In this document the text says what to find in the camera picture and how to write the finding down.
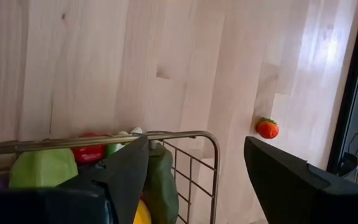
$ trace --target strawberry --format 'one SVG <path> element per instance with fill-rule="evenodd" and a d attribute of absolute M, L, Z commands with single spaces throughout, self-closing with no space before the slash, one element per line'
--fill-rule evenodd
<path fill-rule="evenodd" d="M 265 139 L 273 139 L 278 135 L 278 125 L 272 119 L 262 118 L 256 125 L 256 131 Z"/>

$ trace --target red pepper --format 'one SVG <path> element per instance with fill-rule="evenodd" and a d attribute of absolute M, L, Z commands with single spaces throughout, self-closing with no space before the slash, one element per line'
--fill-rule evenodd
<path fill-rule="evenodd" d="M 105 136 L 102 134 L 96 133 L 86 133 L 80 137 L 101 137 Z M 85 147 L 76 147 L 71 149 L 74 153 L 75 161 L 79 164 L 84 164 L 87 162 L 93 162 L 104 158 L 104 153 L 106 152 L 106 146 L 85 146 Z"/>

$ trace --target toy vegetable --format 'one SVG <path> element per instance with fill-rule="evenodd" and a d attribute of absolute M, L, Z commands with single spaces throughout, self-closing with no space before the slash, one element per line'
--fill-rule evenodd
<path fill-rule="evenodd" d="M 265 139 L 273 139 L 278 135 L 278 125 L 272 119 L 262 118 L 256 125 L 256 131 Z"/>
<path fill-rule="evenodd" d="M 143 193 L 153 224 L 176 224 L 179 213 L 178 190 L 171 173 L 172 153 L 161 144 L 149 152 Z"/>
<path fill-rule="evenodd" d="M 149 210 L 146 207 L 146 204 L 143 201 L 139 201 L 137 206 L 134 224 L 151 224 L 151 217 Z"/>
<path fill-rule="evenodd" d="M 10 171 L 9 188 L 55 187 L 76 175 L 70 149 L 23 152 Z"/>
<path fill-rule="evenodd" d="M 102 137 L 102 134 L 86 133 L 80 137 Z M 76 147 L 71 150 L 74 153 L 75 161 L 79 164 L 85 164 L 88 162 L 98 161 L 104 157 L 106 146 L 85 146 Z"/>

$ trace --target metal wire rack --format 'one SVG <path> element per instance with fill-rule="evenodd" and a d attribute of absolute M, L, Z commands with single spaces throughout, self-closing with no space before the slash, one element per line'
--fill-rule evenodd
<path fill-rule="evenodd" d="M 217 139 L 209 132 L 206 131 L 185 131 L 185 132 L 162 132 L 162 131 L 153 131 L 145 134 L 149 141 L 160 141 L 164 146 L 170 146 L 175 150 L 174 153 L 174 162 L 173 162 L 173 175 L 175 180 L 177 175 L 180 175 L 189 181 L 188 195 L 183 195 L 178 193 L 178 196 L 182 198 L 187 204 L 187 216 L 182 217 L 179 215 L 184 223 L 190 222 L 190 209 L 191 209 L 191 193 L 192 185 L 196 188 L 202 190 L 207 196 L 211 198 L 211 211 L 209 217 L 209 223 L 215 224 L 216 219 L 216 202 L 218 195 L 218 172 L 219 172 L 219 144 Z M 12 141 L 12 142 L 2 142 L 0 143 L 0 155 L 1 154 L 16 154 L 16 158 L 22 152 L 27 151 L 41 151 L 49 149 L 61 149 L 64 147 L 80 147 L 80 146 L 95 146 L 101 144 L 115 144 L 115 143 L 127 143 L 137 139 L 139 135 L 130 135 L 130 136 L 111 136 L 111 137 L 93 137 L 93 138 L 74 138 L 74 139 L 46 139 L 43 141 Z M 173 144 L 167 142 L 168 139 L 183 139 L 183 138 L 197 138 L 204 137 L 211 141 L 214 148 L 214 166 L 208 165 L 197 157 L 191 155 L 190 153 L 182 150 Z M 178 170 L 178 153 L 181 153 L 190 158 L 190 172 L 189 175 L 184 174 Z M 204 187 L 200 186 L 194 180 L 192 175 L 192 168 L 194 161 L 198 162 L 201 166 L 206 167 L 207 169 L 213 171 L 213 183 L 212 183 L 212 192 L 209 192 Z M 7 171 L 9 168 L 0 169 L 0 171 Z"/>

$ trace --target wood grain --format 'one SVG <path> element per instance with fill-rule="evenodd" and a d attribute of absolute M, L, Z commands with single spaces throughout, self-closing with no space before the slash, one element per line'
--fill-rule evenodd
<path fill-rule="evenodd" d="M 244 137 L 268 116 L 268 143 L 324 169 L 357 28 L 358 0 L 0 0 L 0 141 L 207 130 L 217 223 L 263 223 Z M 175 143 L 213 157 L 203 139 Z"/>

